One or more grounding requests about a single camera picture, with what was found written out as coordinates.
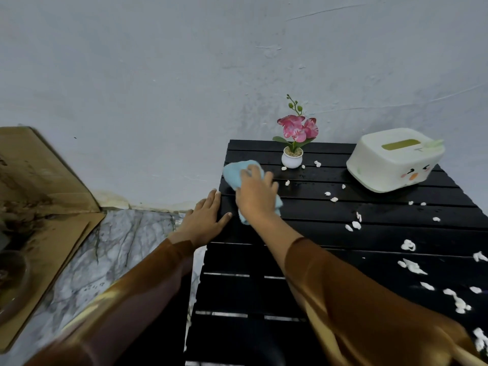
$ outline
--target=small white pot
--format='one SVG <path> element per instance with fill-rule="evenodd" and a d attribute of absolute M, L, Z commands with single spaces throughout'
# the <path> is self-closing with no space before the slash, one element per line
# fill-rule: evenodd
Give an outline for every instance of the small white pot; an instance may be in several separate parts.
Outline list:
<path fill-rule="evenodd" d="M 300 156 L 291 157 L 287 153 L 285 153 L 284 149 L 283 149 L 283 155 L 281 156 L 281 163 L 283 163 L 283 165 L 286 168 L 298 168 L 298 167 L 300 167 L 300 165 L 302 164 L 302 159 L 303 159 L 303 150 L 302 150 L 302 154 Z"/>

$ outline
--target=hand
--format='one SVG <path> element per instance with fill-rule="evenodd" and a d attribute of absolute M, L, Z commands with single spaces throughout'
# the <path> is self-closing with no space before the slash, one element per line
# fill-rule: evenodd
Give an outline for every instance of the hand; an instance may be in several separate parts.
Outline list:
<path fill-rule="evenodd" d="M 236 190 L 236 203 L 242 215 L 249 221 L 275 212 L 278 183 L 273 182 L 272 172 L 261 179 L 258 166 L 251 164 L 241 171 L 241 187 Z"/>
<path fill-rule="evenodd" d="M 195 248 L 206 245 L 215 238 L 232 218 L 232 213 L 226 213 L 217 222 L 217 212 L 220 207 L 221 193 L 213 189 L 206 199 L 200 200 L 195 209 L 190 209 L 180 227 L 168 236 L 173 244 L 190 240 Z"/>

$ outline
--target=marble floor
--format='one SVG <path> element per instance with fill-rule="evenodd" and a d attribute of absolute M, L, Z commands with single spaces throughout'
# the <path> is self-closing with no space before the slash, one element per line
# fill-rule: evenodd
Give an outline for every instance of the marble floor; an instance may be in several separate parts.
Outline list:
<path fill-rule="evenodd" d="M 21 366 L 96 295 L 152 252 L 183 217 L 134 209 L 108 211 L 58 277 L 10 351 L 0 355 L 0 364 Z M 205 250 L 206 247 L 198 249 L 194 256 L 187 330 Z"/>

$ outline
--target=cartoon face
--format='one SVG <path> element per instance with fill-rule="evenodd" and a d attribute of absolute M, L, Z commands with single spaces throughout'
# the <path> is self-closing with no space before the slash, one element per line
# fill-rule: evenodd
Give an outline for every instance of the cartoon face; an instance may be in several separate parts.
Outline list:
<path fill-rule="evenodd" d="M 401 178 L 408 178 L 409 181 L 413 181 L 418 177 L 420 172 L 429 172 L 431 168 L 430 164 L 427 164 L 418 172 L 414 168 L 411 168 L 407 173 L 401 175 Z"/>

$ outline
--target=cleaning rag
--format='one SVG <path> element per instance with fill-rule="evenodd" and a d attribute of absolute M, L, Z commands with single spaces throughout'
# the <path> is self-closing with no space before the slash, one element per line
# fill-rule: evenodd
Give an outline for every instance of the cleaning rag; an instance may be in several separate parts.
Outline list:
<path fill-rule="evenodd" d="M 259 165 L 259 163 L 255 160 L 244 160 L 241 162 L 229 163 L 223 168 L 223 179 L 229 184 L 230 187 L 235 191 L 238 187 L 241 187 L 241 170 L 247 169 L 247 166 L 250 164 L 255 164 L 259 167 L 261 172 L 261 178 L 265 176 L 265 172 Z M 276 196 L 276 203 L 275 203 L 275 213 L 280 216 L 280 208 L 283 206 L 283 202 L 281 201 L 280 197 Z M 239 211 L 239 218 L 243 224 L 249 225 L 249 222 L 244 218 Z"/>

